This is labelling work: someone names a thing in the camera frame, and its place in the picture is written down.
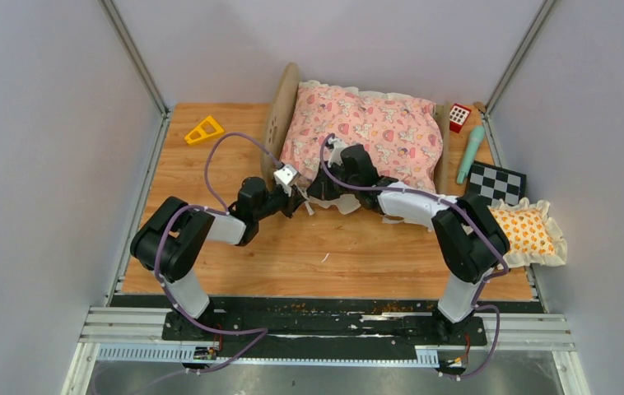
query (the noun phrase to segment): gray floor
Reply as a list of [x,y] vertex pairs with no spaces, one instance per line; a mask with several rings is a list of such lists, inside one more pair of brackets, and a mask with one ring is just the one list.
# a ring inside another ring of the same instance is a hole
[[[481,363],[485,354],[470,353],[472,369]],[[124,395],[181,367],[159,362],[105,362],[97,369],[105,369],[96,379],[100,395]],[[180,375],[140,392],[143,395],[387,393],[563,394],[552,353],[541,351],[497,351],[486,370],[459,383],[439,378],[433,369],[232,365],[201,377]]]

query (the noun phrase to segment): wooden tabletop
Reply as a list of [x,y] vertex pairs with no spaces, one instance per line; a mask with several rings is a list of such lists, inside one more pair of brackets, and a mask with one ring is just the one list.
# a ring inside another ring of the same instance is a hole
[[[174,111],[152,184],[144,222],[169,196],[192,204],[219,208],[203,182],[203,166],[214,141],[187,146],[184,136],[212,115],[226,132],[261,138],[268,105],[181,104]],[[469,131],[480,124],[473,111],[460,134],[451,133],[449,193],[461,195],[455,181]],[[243,179],[260,175],[258,148],[230,138],[218,148],[209,179],[226,202],[236,199]],[[491,163],[486,140],[477,160]],[[383,224],[381,217],[359,210],[347,216],[301,207],[292,219],[281,214],[260,222],[245,247],[206,242],[196,262],[203,289],[211,295],[275,295],[356,298],[438,299],[448,268],[435,235],[419,225]],[[132,259],[123,292],[160,293],[151,273]],[[531,300],[524,270],[487,285],[483,299]]]

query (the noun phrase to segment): black and white checkered board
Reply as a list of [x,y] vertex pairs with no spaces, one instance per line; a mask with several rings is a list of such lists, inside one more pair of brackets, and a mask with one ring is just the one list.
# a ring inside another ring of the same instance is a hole
[[525,195],[525,174],[475,161],[469,169],[467,190],[482,195],[489,206],[499,199],[514,206]]

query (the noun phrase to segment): pink pillow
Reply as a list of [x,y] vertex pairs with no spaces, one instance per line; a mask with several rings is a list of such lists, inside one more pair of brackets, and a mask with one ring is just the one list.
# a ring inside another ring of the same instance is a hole
[[381,175],[435,192],[433,169],[443,140],[431,117],[434,106],[405,95],[386,100],[339,86],[302,86],[281,160],[293,164],[304,178],[300,184],[309,186],[319,170],[319,147],[333,132],[348,145],[363,145]]

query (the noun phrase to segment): orange patterned pillow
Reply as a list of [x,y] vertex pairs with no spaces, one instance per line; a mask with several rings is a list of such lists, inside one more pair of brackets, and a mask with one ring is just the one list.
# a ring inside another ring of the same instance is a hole
[[547,234],[543,219],[536,209],[499,210],[490,208],[510,241],[510,251],[554,255],[552,238]]
[[541,200],[531,205],[527,198],[512,207],[503,201],[499,207],[489,207],[510,242],[504,255],[509,267],[540,263],[563,265],[566,260],[566,241],[552,218],[547,217],[549,202]]

